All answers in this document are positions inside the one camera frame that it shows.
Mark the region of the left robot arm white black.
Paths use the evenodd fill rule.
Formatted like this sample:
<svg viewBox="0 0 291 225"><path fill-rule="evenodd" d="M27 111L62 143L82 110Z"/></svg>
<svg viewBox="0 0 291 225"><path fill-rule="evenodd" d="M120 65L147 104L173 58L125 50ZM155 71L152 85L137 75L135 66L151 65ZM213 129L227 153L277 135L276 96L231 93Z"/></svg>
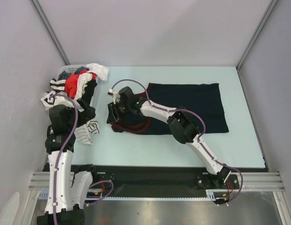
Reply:
<svg viewBox="0 0 291 225"><path fill-rule="evenodd" d="M71 176L71 164L76 140L75 129L95 117L95 109L81 98L76 106L56 105L49 110L51 121L45 142L49 161L49 194L45 213L37 218L38 225L85 224L84 202L89 187L99 182L93 165L83 165Z"/></svg>

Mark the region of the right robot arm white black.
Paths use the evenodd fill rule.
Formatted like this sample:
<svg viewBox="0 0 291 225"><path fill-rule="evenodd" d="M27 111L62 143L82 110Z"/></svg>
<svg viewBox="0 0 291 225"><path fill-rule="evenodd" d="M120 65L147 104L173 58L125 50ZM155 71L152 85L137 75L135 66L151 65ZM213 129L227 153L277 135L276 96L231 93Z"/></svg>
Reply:
<svg viewBox="0 0 291 225"><path fill-rule="evenodd" d="M195 120L200 118L197 114L187 109L157 104L148 96L138 97L128 86L120 91L109 89L107 94L113 98L113 102L108 104L107 124L118 122L127 112L162 121L168 125L171 134L179 143L189 146L201 159L215 187L223 188L228 184L231 169L219 161L203 140L204 132L199 131Z"/></svg>

